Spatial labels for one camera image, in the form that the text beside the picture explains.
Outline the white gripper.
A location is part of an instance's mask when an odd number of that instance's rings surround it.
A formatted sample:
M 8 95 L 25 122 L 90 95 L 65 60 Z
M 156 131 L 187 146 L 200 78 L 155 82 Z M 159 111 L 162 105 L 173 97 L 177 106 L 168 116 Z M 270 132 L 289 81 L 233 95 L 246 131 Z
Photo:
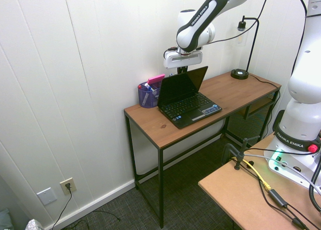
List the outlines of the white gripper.
M 164 67 L 167 69 L 177 68 L 177 74 L 181 74 L 187 72 L 187 66 L 200 64 L 202 60 L 203 53 L 201 51 L 194 51 L 188 55 L 170 51 L 165 53 Z

